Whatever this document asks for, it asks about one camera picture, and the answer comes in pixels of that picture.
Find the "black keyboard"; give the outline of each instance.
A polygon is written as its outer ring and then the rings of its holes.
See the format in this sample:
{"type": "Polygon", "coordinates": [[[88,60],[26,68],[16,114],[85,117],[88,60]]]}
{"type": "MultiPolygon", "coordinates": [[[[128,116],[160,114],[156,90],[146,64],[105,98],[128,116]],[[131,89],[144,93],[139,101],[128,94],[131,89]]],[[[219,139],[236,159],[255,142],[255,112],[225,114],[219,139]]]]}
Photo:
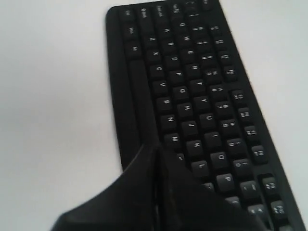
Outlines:
{"type": "Polygon", "coordinates": [[[269,230],[304,231],[219,1],[113,7],[106,31],[123,168],[163,142],[269,230]]]}

